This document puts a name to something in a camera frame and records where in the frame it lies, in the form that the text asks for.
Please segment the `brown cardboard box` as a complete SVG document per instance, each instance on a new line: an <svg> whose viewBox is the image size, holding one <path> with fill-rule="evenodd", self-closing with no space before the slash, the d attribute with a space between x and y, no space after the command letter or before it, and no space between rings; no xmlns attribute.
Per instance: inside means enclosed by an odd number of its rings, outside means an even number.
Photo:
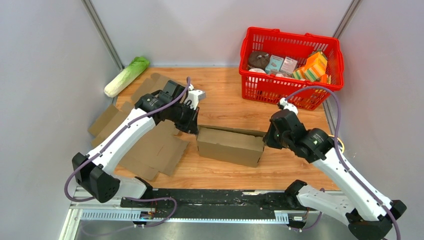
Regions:
<svg viewBox="0 0 424 240"><path fill-rule="evenodd" d="M196 137L201 157L255 168L264 152L263 131L199 125Z"/></svg>

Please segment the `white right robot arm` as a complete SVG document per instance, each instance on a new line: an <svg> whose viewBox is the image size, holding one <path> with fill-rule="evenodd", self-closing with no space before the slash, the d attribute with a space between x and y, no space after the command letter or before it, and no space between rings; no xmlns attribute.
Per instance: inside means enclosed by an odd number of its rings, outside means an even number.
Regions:
<svg viewBox="0 0 424 240"><path fill-rule="evenodd" d="M407 207L391 200L364 179L340 153L325 131L306 129L297 114L283 109L270 117L263 141L274 149L289 149L325 173L343 192L338 197L319 191L302 180L295 180L285 192L285 203L318 210L346 225L358 240L384 240Z"/></svg>

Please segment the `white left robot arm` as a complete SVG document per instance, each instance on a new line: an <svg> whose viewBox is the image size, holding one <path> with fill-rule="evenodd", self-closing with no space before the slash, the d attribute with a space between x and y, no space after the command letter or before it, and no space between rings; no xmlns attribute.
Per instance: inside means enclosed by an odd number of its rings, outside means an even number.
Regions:
<svg viewBox="0 0 424 240"><path fill-rule="evenodd" d="M148 207L153 194L147 190L147 184L136 178L115 176L114 170L136 142L160 122L168 120L184 133L198 134L198 105L206 93L195 89L190 77L186 83L182 86L169 80L163 89L142 95L105 140L87 154L75 154L71 160L73 172L64 186L65 196L78 203L128 198L142 208Z"/></svg>

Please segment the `cardboard sheet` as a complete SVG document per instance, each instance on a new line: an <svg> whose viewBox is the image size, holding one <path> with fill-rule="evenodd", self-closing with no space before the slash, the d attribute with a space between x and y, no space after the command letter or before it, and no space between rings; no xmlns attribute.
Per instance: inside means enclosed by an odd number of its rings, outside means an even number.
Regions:
<svg viewBox="0 0 424 240"><path fill-rule="evenodd" d="M87 130L94 138L91 146L99 146L124 121L142 95L162 89L169 80L168 76L153 73L122 106L109 105ZM155 180L158 173L172 176L189 145L178 134L180 131L171 121L161 122L124 155L114 169L114 174L140 177L147 181Z"/></svg>

